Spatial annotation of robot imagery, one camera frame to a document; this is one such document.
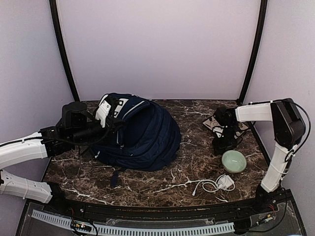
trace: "bowl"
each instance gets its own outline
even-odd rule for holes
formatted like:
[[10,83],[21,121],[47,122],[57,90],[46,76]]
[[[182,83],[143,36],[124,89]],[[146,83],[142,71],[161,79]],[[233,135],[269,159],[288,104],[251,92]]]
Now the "bowl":
[[222,164],[225,170],[231,174],[242,172],[247,165],[245,156],[239,151],[226,151],[222,156]]

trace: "navy blue backpack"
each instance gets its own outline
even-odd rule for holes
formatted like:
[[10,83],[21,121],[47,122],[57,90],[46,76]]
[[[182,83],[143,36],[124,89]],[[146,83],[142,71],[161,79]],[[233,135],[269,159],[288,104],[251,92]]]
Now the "navy blue backpack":
[[[114,117],[125,123],[107,144],[91,147],[100,162],[126,169],[157,171],[176,158],[182,135],[170,113],[153,101],[131,94],[109,94],[119,99]],[[111,186],[116,186],[118,171]]]

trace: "black frame post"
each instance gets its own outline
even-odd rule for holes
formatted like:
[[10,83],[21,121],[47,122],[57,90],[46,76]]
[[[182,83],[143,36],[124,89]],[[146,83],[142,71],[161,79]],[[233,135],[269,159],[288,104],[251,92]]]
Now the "black frame post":
[[257,59],[257,55],[258,55],[258,50],[259,50],[259,45],[260,45],[260,40],[261,40],[261,35],[262,35],[262,30],[264,27],[265,16],[266,16],[266,12],[267,12],[267,2],[268,2],[268,0],[261,0],[261,2],[260,2],[259,17],[258,17],[258,23],[257,23],[257,29],[256,29],[254,44],[252,46],[252,54],[251,54],[248,68],[247,68],[247,72],[246,72],[246,76],[244,79],[244,83],[243,83],[240,97],[236,100],[238,105],[243,104],[244,99],[246,97],[248,87],[250,86],[250,82],[251,82],[251,78],[252,78],[252,72],[253,72],[254,67],[255,67],[255,63],[256,63],[256,59]]
[[65,51],[56,0],[49,0],[49,4],[50,4],[50,10],[51,10],[51,17],[53,19],[56,39],[57,39],[57,43],[59,47],[59,52],[60,52],[61,59],[63,61],[63,67],[64,67],[64,71],[65,71],[65,74],[66,74],[66,77],[67,77],[67,80],[71,89],[71,93],[72,93],[74,101],[80,101],[79,94],[78,94],[78,91],[75,86],[74,79],[71,73],[68,57]]

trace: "brown marble surface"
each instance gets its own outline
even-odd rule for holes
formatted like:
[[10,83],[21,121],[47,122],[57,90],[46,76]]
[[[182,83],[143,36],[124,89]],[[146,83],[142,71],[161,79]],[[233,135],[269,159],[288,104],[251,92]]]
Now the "brown marble surface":
[[[191,195],[198,180],[216,180],[227,174],[221,156],[213,154],[213,134],[202,122],[217,107],[235,106],[235,102],[169,100],[158,103],[172,114],[183,136],[178,157],[170,166],[156,172],[127,170],[120,173],[118,186],[111,188],[115,167],[103,165],[89,153],[79,156],[78,150],[74,150],[52,159],[44,181],[59,183],[68,199],[116,206],[187,207],[254,197],[267,164],[251,132],[236,148],[246,157],[247,167],[240,174],[230,174],[235,190],[207,193],[200,184],[196,195]],[[89,102],[88,106],[93,109],[96,103]]]

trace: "charger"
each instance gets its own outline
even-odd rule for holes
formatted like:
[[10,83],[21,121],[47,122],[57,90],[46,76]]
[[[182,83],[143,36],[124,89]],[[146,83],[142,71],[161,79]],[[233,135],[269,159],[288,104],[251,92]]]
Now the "charger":
[[[197,188],[199,184],[202,183],[202,188],[208,193],[215,193],[219,191],[220,189],[224,191],[233,191],[235,189],[235,183],[234,180],[228,175],[221,175],[217,178],[216,181],[213,181],[212,179],[204,179],[198,182],[198,184],[195,187],[195,190],[192,192],[192,195],[196,195]],[[205,185],[210,184],[214,187],[214,190],[208,190],[205,188]]]

